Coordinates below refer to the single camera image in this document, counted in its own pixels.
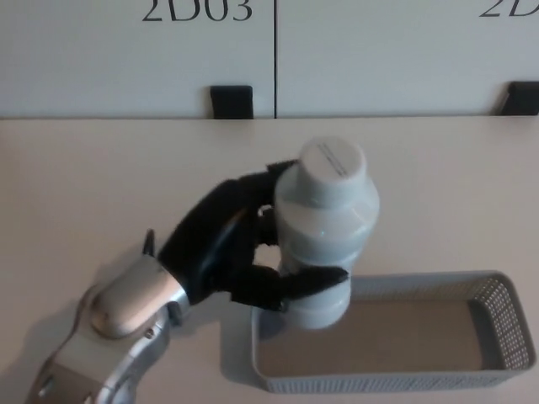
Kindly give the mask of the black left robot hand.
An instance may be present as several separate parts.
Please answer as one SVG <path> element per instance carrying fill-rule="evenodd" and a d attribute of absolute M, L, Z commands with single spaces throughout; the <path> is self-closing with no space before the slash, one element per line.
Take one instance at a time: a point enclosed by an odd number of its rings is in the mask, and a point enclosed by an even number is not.
<path fill-rule="evenodd" d="M 157 254 L 191 306 L 227 292 L 233 302 L 269 311 L 343 284 L 340 267 L 314 266 L 282 275 L 254 262 L 259 246 L 278 243 L 275 188 L 294 161 L 219 183 L 178 223 Z"/>

